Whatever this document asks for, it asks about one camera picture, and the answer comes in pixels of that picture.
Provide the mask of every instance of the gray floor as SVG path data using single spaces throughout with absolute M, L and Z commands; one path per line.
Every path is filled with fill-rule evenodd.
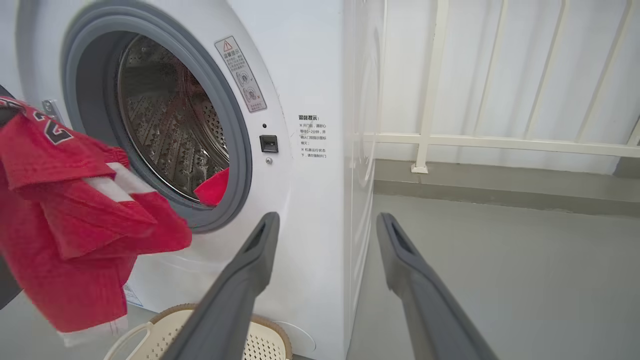
M 385 195 L 373 211 L 397 217 L 500 359 L 637 358 L 638 220 Z M 348 359 L 412 359 L 375 233 L 370 245 Z M 129 321 L 151 316 L 132 307 Z M 98 360 L 113 342 L 64 348 L 23 295 L 0 311 L 2 359 Z

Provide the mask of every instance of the washing machine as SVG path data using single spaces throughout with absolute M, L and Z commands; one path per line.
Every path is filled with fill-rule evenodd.
M 385 0 L 5 1 L 0 84 L 124 148 L 193 232 L 140 256 L 127 300 L 197 302 L 261 216 L 281 230 L 254 311 L 294 353 L 346 357 L 371 230 Z M 194 189 L 228 168 L 214 207 Z

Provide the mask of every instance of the diagram on label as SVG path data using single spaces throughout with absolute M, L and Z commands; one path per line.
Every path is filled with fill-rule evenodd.
M 216 49 L 225 60 L 249 112 L 253 113 L 266 109 L 267 103 L 262 97 L 258 82 L 255 80 L 255 76 L 234 37 L 224 38 L 216 42 Z

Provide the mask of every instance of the basket handle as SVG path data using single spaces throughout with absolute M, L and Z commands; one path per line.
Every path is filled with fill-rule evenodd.
M 116 341 L 113 346 L 111 347 L 111 349 L 109 349 L 109 352 L 104 356 L 104 360 L 112 360 L 113 356 L 120 351 L 120 349 L 129 342 L 129 340 L 131 340 L 131 338 L 133 338 L 135 335 L 137 335 L 139 332 L 145 330 L 147 331 L 147 335 L 145 335 L 145 338 L 142 339 L 140 341 L 140 343 L 138 344 L 138 346 L 136 347 L 135 350 L 133 350 L 131 352 L 131 354 L 127 357 L 127 360 L 129 360 L 131 358 L 131 356 L 133 354 L 136 353 L 136 351 L 138 351 L 138 348 L 140 348 L 140 345 L 142 345 L 145 340 L 149 337 L 149 335 L 151 334 L 151 328 L 154 326 L 154 324 L 150 323 L 150 322 L 145 322 L 145 323 L 141 323 L 140 325 L 134 327 L 133 329 L 127 331 L 126 334 L 124 334 L 123 336 L 121 336 L 118 341 Z

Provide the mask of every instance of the laundry basket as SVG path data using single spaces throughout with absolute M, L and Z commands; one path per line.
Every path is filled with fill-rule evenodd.
M 162 358 L 164 351 L 184 326 L 196 304 L 170 307 L 151 320 L 124 334 L 111 347 L 104 360 L 113 360 L 135 335 L 146 331 L 145 337 L 127 357 L 127 360 L 154 360 Z M 269 320 L 253 315 L 244 346 L 244 360 L 291 360 L 291 342 L 285 331 Z

